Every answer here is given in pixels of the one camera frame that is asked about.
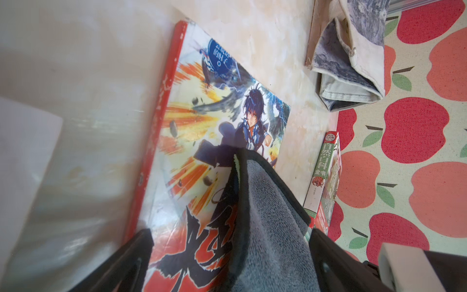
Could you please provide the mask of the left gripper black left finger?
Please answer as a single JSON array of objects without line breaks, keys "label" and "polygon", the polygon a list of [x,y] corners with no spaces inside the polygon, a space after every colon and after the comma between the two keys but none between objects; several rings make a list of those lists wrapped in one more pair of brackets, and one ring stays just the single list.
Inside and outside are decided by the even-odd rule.
[{"label": "left gripper black left finger", "polygon": [[137,232],[72,292],[141,292],[154,247],[149,229]]}]

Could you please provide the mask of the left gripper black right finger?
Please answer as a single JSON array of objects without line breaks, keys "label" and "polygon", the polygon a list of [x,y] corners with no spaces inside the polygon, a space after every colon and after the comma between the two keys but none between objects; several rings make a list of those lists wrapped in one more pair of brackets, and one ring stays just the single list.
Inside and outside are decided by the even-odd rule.
[{"label": "left gripper black right finger", "polygon": [[309,242],[319,289],[322,292],[389,292],[380,279],[318,229]]}]

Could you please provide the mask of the red green cover book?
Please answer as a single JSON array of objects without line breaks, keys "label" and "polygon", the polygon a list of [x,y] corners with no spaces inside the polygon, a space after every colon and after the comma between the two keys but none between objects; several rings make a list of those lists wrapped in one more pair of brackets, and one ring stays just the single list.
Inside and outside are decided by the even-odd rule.
[{"label": "red green cover book", "polygon": [[325,234],[330,227],[341,173],[339,133],[329,131],[325,134],[304,201],[304,209],[312,218],[311,226]]}]

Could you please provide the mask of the grey green microfibre cloth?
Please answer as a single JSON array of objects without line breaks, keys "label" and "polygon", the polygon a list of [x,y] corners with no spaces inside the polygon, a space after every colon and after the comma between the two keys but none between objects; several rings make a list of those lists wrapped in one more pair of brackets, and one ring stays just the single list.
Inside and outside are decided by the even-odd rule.
[{"label": "grey green microfibre cloth", "polygon": [[221,292],[318,292],[310,218],[265,158],[233,155],[237,218]]}]

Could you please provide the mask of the white book with blue vortex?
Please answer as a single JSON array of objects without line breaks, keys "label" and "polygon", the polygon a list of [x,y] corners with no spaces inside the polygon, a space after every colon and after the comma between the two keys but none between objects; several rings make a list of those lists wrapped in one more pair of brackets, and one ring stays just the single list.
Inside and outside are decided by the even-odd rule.
[{"label": "white book with blue vortex", "polygon": [[63,119],[1,97],[1,273],[47,173]]}]

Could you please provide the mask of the red black manga book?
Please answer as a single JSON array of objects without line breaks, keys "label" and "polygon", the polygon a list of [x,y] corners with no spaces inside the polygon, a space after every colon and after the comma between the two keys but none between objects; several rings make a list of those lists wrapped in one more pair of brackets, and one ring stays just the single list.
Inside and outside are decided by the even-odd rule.
[{"label": "red black manga book", "polygon": [[151,231],[145,292],[209,292],[232,250],[238,148],[275,165],[291,112],[216,40],[176,24],[125,238]]}]

